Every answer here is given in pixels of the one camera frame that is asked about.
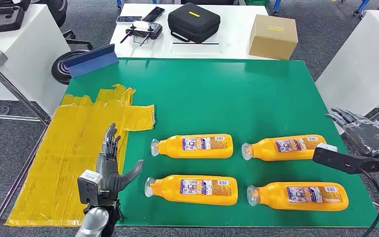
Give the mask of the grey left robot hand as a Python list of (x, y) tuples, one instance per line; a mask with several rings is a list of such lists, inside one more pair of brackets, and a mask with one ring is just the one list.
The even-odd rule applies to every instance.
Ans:
[(124, 175), (119, 174), (117, 151), (121, 136), (116, 136), (117, 129), (112, 123), (104, 136), (102, 148), (97, 158), (96, 172), (102, 175), (99, 192), (105, 200), (114, 201), (118, 193), (124, 190), (138, 175), (141, 174), (145, 161), (140, 159), (134, 168)]

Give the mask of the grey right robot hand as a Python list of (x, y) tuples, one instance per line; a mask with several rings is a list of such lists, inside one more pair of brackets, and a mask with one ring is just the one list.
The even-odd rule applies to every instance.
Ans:
[(379, 122), (341, 108), (331, 108), (324, 116), (342, 128), (361, 156), (379, 157)]

